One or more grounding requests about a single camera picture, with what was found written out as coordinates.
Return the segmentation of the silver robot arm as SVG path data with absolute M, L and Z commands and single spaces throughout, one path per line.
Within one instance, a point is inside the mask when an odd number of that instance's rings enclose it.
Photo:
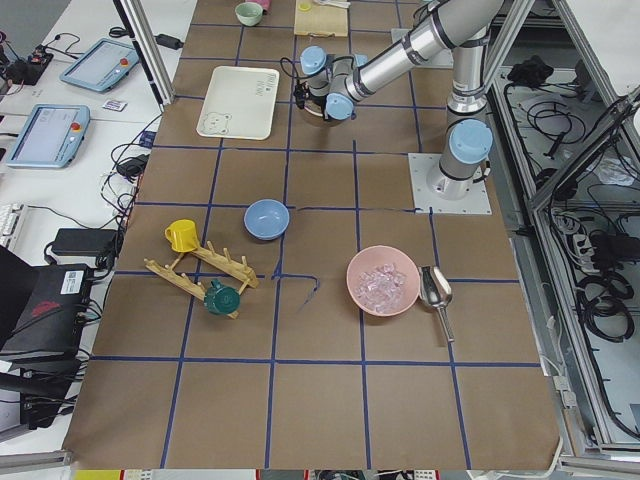
M 358 102 L 442 52 L 452 55 L 452 86 L 447 97 L 444 151 L 426 175 L 426 184 L 445 200 L 463 198 L 493 144 L 485 123 L 485 63 L 489 26 L 499 13 L 498 0 L 430 1 L 414 14 L 414 26 L 368 60 L 336 56 L 319 46 L 303 50 L 291 72 L 298 108 L 325 121 L 351 118 Z

